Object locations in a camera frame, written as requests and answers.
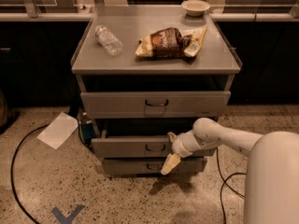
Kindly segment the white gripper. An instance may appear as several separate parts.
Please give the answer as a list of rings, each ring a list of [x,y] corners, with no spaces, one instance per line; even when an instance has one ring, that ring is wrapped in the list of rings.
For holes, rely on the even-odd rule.
[[[189,157],[195,151],[202,149],[202,141],[195,136],[194,131],[188,131],[179,135],[169,132],[167,135],[172,143],[172,150],[175,154],[167,156],[161,170],[162,175],[168,175],[176,168],[180,164],[180,158]]]

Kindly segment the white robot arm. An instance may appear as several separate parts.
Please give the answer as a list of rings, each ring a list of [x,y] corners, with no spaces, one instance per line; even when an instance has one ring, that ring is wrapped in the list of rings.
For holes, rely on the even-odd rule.
[[[226,145],[248,158],[243,223],[299,224],[298,133],[250,133],[200,118],[190,131],[169,137],[172,152],[163,175],[196,151]]]

